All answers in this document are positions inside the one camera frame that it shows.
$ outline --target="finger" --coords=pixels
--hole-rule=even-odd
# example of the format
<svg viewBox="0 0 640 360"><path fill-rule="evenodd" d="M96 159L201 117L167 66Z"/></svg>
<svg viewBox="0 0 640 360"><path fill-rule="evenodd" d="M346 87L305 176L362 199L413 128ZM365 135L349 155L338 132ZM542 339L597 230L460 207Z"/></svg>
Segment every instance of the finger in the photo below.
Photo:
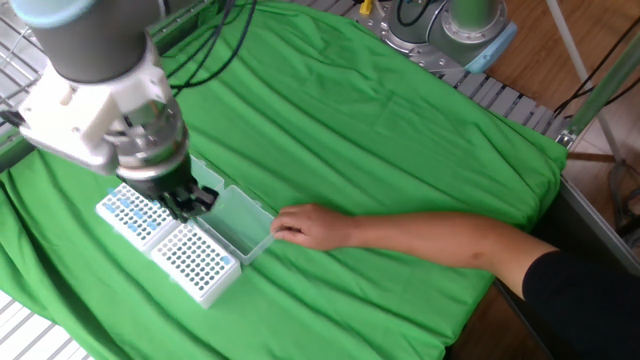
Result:
<svg viewBox="0 0 640 360"><path fill-rule="evenodd" d="M299 231L294 230L281 230L274 234L276 239L288 241L290 243L298 244L305 246L308 242L309 237Z"/></svg>
<svg viewBox="0 0 640 360"><path fill-rule="evenodd" d="M288 214L288 213L300 212L300 211L304 210L305 207L306 207L306 205L285 206L282 209L280 209L280 214Z"/></svg>
<svg viewBox="0 0 640 360"><path fill-rule="evenodd" d="M271 232L276 232L283 228L302 229L305 223L304 216L298 213L281 214L271 223Z"/></svg>

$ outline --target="cable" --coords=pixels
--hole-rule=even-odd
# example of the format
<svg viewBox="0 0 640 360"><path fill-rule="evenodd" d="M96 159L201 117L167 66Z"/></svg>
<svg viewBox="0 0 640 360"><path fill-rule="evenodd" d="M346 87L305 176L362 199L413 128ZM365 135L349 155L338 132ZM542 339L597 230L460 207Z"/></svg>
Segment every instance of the cable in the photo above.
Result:
<svg viewBox="0 0 640 360"><path fill-rule="evenodd" d="M420 9L420 12L418 13L418 15L411 21L409 22L404 22L402 20L402 16L400 16L400 11L402 10L402 3L405 0L398 0L398 9L396 11L396 18L398 19L398 23L400 23L400 25L404 26L404 27L409 27L409 26L413 26L415 25L420 18L422 18L422 15L424 15L425 11L427 11L427 8L429 7L429 5L431 5L431 1L432 0L424 0L424 5L422 6L422 9Z"/></svg>
<svg viewBox="0 0 640 360"><path fill-rule="evenodd" d="M224 28L224 25L225 25L225 23L227 21L227 18L229 17L229 15L231 14L231 11L233 10L233 6L235 5L235 2L236 2L236 0L228 0L225 3L224 14L222 15L222 20L220 21L220 25L218 25L218 27L216 27L216 29L213 31L212 40L211 40L211 43L209 44L209 48L207 49L207 53L202 57L202 59L200 60L200 62L196 66L195 70L191 73L191 75L189 75L187 80L185 80L183 86L184 85L188 85L190 83L190 81L193 80L193 78L195 78L196 75L198 75L198 72L200 72L200 70L202 69L204 64L209 59L209 56L211 55L211 52L213 51L213 47L216 45L216 42L218 42L218 39L220 38L220 33L222 33L222 29ZM177 97L178 95L180 95L180 93L183 90L182 87L171 86L171 88L177 90L176 93L173 94L174 98Z"/></svg>
<svg viewBox="0 0 640 360"><path fill-rule="evenodd" d="M611 99L609 99L609 101L607 101L604 106L602 107L603 109L611 104L613 104L616 100L620 99L621 97L625 96L629 91L633 90L634 87L636 87L636 85L638 85L638 83L640 83L640 76L634 80L634 82L632 82L629 86L627 86L626 88L624 88L624 90L622 90L621 92L619 92L616 96L612 97ZM586 90L585 93L590 93L591 91L593 91L594 88L591 88L589 90ZM565 119L571 119L573 118L573 115L567 115L564 118Z"/></svg>
<svg viewBox="0 0 640 360"><path fill-rule="evenodd" d="M219 1L215 1L214 3L218 4L218 9L219 9L220 2ZM185 61L183 61L178 66L176 66L174 69L172 69L169 73L167 73L167 78L171 78L172 76L174 76L176 73L178 73L180 70L182 70L182 68L184 68L189 62L191 62L191 60L193 60L196 56L198 56L200 51L202 51L202 49L204 49L205 45L207 45L207 43L209 41L211 41L211 39L213 38L213 35L214 35L214 32L212 31L211 35L209 35L209 37L207 37L207 39L205 41L203 41L202 44L200 44L200 46L198 46L198 48L191 55L189 55L189 57Z"/></svg>
<svg viewBox="0 0 640 360"><path fill-rule="evenodd" d="M240 48L242 47L242 44L244 43L244 39L246 38L247 33L249 32L249 26L251 25L251 20L253 19L253 14L255 13L257 5L258 5L258 1L257 0L252 0L252 2L251 2L251 10L249 11L249 16L247 18L247 22L244 25L244 29L242 29L242 34L240 35L240 39L238 40L238 44L236 45L235 49L233 50L233 52L231 53L231 55L229 56L227 61L225 61L225 63L222 64L222 66L220 66L220 68L218 68L218 70L216 70L213 74L207 76L206 78L204 78L202 80L198 80L198 81L195 81L195 82L186 82L183 85L172 85L172 88L178 89L178 93L180 93L180 91L182 91L184 89L190 89L190 88L193 88L193 87L196 87L196 86L200 86L200 85L206 84L209 81L211 81L211 80L215 79L216 77L218 77L218 75L220 75L224 70L226 70L226 68L229 66L229 64L231 64L233 59L235 59L235 57L240 52Z"/></svg>
<svg viewBox="0 0 640 360"><path fill-rule="evenodd" d="M595 89L595 86L594 87L590 87L589 89L587 89L587 90L585 90L585 91L583 91L581 93L578 93L575 97L572 96L571 98L569 98L569 99L565 100L564 102L562 102L562 104L558 105L558 107L556 107L555 110L553 110L554 117L557 116L557 114L560 114L560 112L564 111L564 109L569 104L571 104L574 100L591 93L594 89Z"/></svg>
<svg viewBox="0 0 640 360"><path fill-rule="evenodd" d="M640 83L640 76L631 83L631 85L627 86L624 90L622 90L618 95L612 97L611 99L609 99L609 101L606 102L606 104L604 104L604 106L609 106L611 104L613 104L616 100L620 99L621 97L625 96L629 91L633 90L633 88L638 85L638 83Z"/></svg>
<svg viewBox="0 0 640 360"><path fill-rule="evenodd" d="M580 84L580 86L576 89L576 91L573 92L573 95L571 95L569 97L569 99L564 101L562 104L560 104L560 106L558 106L556 108L556 110L553 112L553 117L554 118L557 117L558 115L562 114L562 112L567 108L567 106L569 106L569 104L571 104L571 102L573 102L575 99L579 98L580 96L584 96L584 95L590 93L591 91L593 91L593 88L591 88L591 89L585 90L584 94L580 95L581 94L580 90L582 90L589 83L589 81L591 81L593 76L600 70L600 68L602 68L602 66L607 62L607 60L609 60L609 58L611 57L611 55L613 55L613 53L616 51L618 46L620 46L620 44L622 44L624 39L627 36L629 36L629 34L633 31L633 29L635 29L636 26L638 26L638 24L640 24L640 17L638 17L624 31L624 33L618 38L618 40L615 42L615 44L613 44L611 49L609 49L609 52L607 52L607 54L602 58L602 60L600 60L600 63L595 67L595 69L593 69L593 71L589 74L589 76L587 76L587 78L584 79L584 81L582 82L582 84Z"/></svg>

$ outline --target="green fabric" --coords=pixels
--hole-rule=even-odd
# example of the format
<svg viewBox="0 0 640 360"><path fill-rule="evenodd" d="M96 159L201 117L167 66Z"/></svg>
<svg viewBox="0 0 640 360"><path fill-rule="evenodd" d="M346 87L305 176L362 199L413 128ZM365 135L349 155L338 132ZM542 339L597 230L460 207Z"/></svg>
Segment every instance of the green fabric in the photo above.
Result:
<svg viewBox="0 0 640 360"><path fill-rule="evenodd" d="M356 23L286 3L261 4L240 57L179 100L192 152L272 211L455 210L527 229L566 158ZM0 179L0 288L96 359L439 359L492 280L397 253L276 242L203 310L95 214L117 179L40 151Z"/></svg>

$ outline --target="transparent container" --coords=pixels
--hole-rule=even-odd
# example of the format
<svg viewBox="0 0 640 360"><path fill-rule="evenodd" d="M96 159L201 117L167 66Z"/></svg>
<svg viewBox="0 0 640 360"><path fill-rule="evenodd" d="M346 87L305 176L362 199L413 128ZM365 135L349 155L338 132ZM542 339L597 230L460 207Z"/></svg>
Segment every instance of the transparent container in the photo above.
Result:
<svg viewBox="0 0 640 360"><path fill-rule="evenodd" d="M224 179L192 158L192 174L200 185L220 193L213 209L195 223L244 265L249 265L273 242L273 216L236 186L224 187Z"/></svg>

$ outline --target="blue part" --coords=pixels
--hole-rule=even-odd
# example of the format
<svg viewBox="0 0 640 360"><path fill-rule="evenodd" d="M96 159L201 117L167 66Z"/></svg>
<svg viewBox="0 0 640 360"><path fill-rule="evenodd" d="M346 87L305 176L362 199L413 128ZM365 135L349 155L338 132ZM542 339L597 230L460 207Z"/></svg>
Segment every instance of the blue part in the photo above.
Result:
<svg viewBox="0 0 640 360"><path fill-rule="evenodd" d="M480 55L473 59L465 66L465 70L470 73L479 74L484 72L502 55L504 50L509 46L511 40L516 36L518 27L514 23L509 23L507 27L493 40L489 46Z"/></svg>
<svg viewBox="0 0 640 360"><path fill-rule="evenodd" d="M96 0L11 0L11 6L27 25L50 29L76 20L95 2Z"/></svg>

